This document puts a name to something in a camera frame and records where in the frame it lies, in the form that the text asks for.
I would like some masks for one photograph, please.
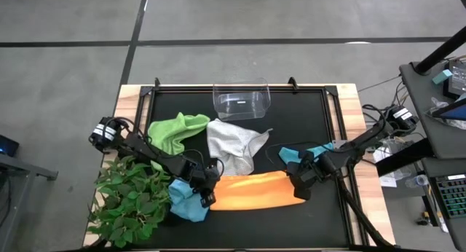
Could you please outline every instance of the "wooden table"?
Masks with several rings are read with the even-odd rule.
[[[211,84],[191,84],[192,86],[205,86]],[[166,84],[161,86],[191,86],[190,84]],[[338,88],[339,101],[341,112],[343,114],[344,126],[347,133],[348,140],[352,140],[358,137],[361,133],[366,131],[366,124],[364,122],[363,111],[359,102],[358,91],[355,84],[300,84],[299,86],[324,86],[324,85],[336,85]],[[118,96],[116,103],[115,117],[127,117],[134,120],[136,114],[136,108],[139,99],[139,90],[141,85],[123,85]],[[336,118],[335,108],[333,107],[333,98],[329,98],[329,105],[331,108],[333,128],[335,130],[336,139],[339,139],[340,132],[338,121]],[[145,100],[143,108],[143,115],[141,117],[141,129],[144,128],[147,108],[149,100]],[[105,160],[114,159],[114,154],[108,154],[104,157]],[[364,213],[367,215],[372,224],[377,228],[381,235],[388,242],[395,244],[395,238],[392,232],[392,226],[388,217],[387,207],[385,205],[384,195],[382,193],[382,187],[380,186],[379,176],[377,169],[367,162],[360,162],[355,167],[355,175],[358,183],[358,191],[360,200],[363,206]],[[102,198],[99,194],[96,195],[99,204],[103,204]],[[353,233],[355,236],[355,242],[361,244],[359,235],[358,220],[355,215],[351,212],[351,222]],[[86,232],[84,237],[83,245],[90,245],[98,239],[97,235]]]

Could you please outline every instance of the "concrete floor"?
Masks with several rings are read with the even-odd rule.
[[[0,42],[129,41],[141,0],[0,0]],[[450,36],[466,25],[460,0],[149,0],[140,40]],[[138,47],[128,83],[351,82],[398,75],[439,43]],[[0,134],[19,158],[59,170],[38,178],[16,251],[78,248],[102,156],[87,142],[112,114],[127,47],[0,48]],[[466,46],[455,52],[466,53]],[[365,90],[386,106],[399,79]],[[419,199],[388,200],[398,245],[451,251],[439,229],[412,222]]]

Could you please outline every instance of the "green towel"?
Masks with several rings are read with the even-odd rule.
[[[178,113],[175,119],[152,122],[147,134],[155,147],[167,154],[180,154],[184,151],[181,141],[200,133],[209,121],[210,118],[203,114],[193,117]]]

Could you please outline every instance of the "gray cloth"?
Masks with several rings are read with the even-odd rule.
[[[225,165],[224,176],[245,176],[254,171],[254,154],[269,139],[268,129],[260,134],[219,119],[207,125],[207,143],[211,158],[219,158]],[[218,171],[222,166],[217,164]]]

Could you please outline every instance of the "green plant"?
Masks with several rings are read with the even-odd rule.
[[[95,226],[87,230],[120,248],[148,239],[167,213],[170,177],[151,165],[134,163],[134,157],[106,163],[108,169],[102,168],[95,182],[105,204],[99,206],[94,199],[90,221]]]

